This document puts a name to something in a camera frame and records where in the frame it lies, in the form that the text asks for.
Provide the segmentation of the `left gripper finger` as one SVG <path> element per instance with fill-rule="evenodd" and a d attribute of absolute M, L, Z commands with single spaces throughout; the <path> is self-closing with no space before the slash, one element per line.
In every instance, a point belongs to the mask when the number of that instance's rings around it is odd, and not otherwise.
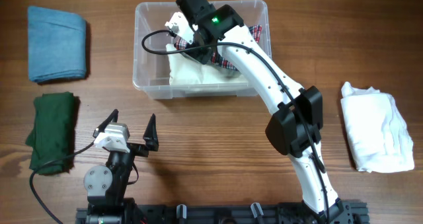
<path fill-rule="evenodd" d="M 157 135 L 157 128 L 156 128 L 156 116 L 152 114 L 148 125 L 145 129 L 143 140 L 145 141 L 145 146 L 150 151 L 158 151 L 159 149 L 159 140 Z"/>
<path fill-rule="evenodd" d="M 114 109 L 112 113 L 94 130 L 93 137 L 97 137 L 99 133 L 104 132 L 107 125 L 111 122 L 118 121 L 118 109 Z"/>

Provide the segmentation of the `white cloth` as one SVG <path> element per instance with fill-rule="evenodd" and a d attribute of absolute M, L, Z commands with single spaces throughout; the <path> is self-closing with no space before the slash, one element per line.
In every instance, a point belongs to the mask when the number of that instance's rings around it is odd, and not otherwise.
<path fill-rule="evenodd" d="M 348 144 L 360 172 L 394 173 L 413 170 L 413 140 L 391 94 L 341 88 L 340 104 Z"/>

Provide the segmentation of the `blue cloth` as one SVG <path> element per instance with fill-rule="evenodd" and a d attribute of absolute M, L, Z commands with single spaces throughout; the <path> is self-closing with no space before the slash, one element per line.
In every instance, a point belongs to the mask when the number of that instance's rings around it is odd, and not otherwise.
<path fill-rule="evenodd" d="M 29 6 L 28 78 L 35 83 L 83 79 L 87 23 L 75 13 Z"/>

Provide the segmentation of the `plaid flannel cloth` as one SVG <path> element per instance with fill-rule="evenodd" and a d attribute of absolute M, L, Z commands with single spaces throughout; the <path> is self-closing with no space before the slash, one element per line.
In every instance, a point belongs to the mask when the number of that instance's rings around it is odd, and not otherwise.
<path fill-rule="evenodd" d="M 252 35 L 252 37 L 254 38 L 255 42 L 259 43 L 260 42 L 260 37 L 261 37 L 261 33 L 262 33 L 262 26 L 259 24 L 256 24 L 254 26 L 250 26 L 249 27 L 249 32 Z M 174 47 L 177 50 L 183 50 L 186 49 L 188 47 L 188 44 L 186 42 L 186 40 L 179 38 L 175 43 L 174 43 Z M 225 69 L 230 69 L 233 71 L 237 71 L 237 68 L 230 62 L 228 62 L 226 59 L 224 59 L 223 57 L 221 57 L 219 54 L 217 54 L 216 52 L 214 52 L 212 54 L 212 56 L 210 57 L 209 62 L 211 62 L 214 65 L 217 65 L 219 67 L 225 68 Z"/>

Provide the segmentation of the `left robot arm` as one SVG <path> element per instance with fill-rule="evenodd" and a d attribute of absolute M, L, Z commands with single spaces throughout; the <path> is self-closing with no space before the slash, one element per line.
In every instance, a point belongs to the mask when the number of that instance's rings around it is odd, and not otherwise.
<path fill-rule="evenodd" d="M 132 143 L 126 124 L 118 122 L 118 110 L 113 112 L 93 132 L 93 145 L 109 152 L 105 165 L 90 168 L 83 180 L 88 208 L 79 210 L 76 223 L 147 223 L 147 218 L 133 198 L 125 198 L 131 171 L 137 171 L 136 157 L 147 157 L 159 149 L 156 116 L 153 114 L 145 129 L 144 144 Z"/>

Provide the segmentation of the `dark green cloth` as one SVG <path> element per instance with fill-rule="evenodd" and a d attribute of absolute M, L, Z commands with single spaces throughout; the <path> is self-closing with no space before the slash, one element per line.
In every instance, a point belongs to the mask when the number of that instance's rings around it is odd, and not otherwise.
<path fill-rule="evenodd" d="M 32 148 L 30 169 L 43 175 L 61 173 L 69 168 L 63 158 L 73 139 L 75 97 L 70 92 L 43 94 L 33 104 L 34 127 L 26 138 Z"/>

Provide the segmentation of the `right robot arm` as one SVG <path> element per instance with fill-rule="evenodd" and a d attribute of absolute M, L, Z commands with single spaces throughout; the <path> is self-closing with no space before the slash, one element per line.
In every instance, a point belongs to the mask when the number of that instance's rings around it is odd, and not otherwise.
<path fill-rule="evenodd" d="M 244 20 L 230 5 L 208 0 L 176 0 L 193 36 L 184 53 L 200 63 L 213 54 L 233 64 L 264 101 L 271 119 L 265 129 L 272 146 L 294 166 L 303 203 L 318 223 L 332 223 L 342 213 L 321 157 L 323 96 L 304 89 L 262 50 Z"/>

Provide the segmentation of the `cream cloth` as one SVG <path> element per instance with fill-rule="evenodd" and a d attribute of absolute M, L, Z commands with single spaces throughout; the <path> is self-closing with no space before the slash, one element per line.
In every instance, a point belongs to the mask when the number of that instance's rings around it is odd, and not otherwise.
<path fill-rule="evenodd" d="M 201 64 L 182 54 L 170 54 L 169 85 L 204 85 L 218 83 L 246 83 L 239 72 L 214 63 Z"/>

